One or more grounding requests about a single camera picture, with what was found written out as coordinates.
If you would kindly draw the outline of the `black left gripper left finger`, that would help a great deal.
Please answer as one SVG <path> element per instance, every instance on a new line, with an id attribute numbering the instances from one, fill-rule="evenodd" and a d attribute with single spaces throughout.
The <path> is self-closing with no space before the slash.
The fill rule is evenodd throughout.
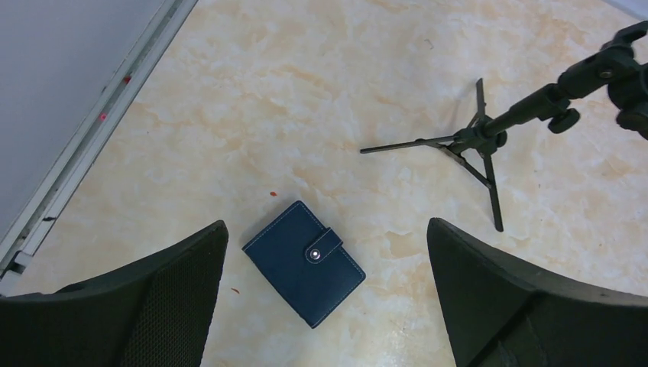
<path id="1" fill-rule="evenodd" d="M 52 294 L 1 299 L 3 366 L 198 366 L 228 230 L 216 221 L 169 248 Z"/>

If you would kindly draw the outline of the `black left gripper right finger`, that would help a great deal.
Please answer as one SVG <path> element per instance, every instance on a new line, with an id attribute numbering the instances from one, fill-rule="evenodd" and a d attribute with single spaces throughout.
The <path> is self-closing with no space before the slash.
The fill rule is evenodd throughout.
<path id="1" fill-rule="evenodd" d="M 427 243 L 457 365 L 647 364 L 645 297 L 548 271 L 440 218 Z"/>

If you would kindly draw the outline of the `dark blue card holder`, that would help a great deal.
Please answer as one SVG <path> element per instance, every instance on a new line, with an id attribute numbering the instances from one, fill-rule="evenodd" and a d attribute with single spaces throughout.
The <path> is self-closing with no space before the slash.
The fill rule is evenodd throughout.
<path id="1" fill-rule="evenodd" d="M 242 250 L 291 308 L 317 328 L 366 278 L 343 240 L 297 200 Z"/>

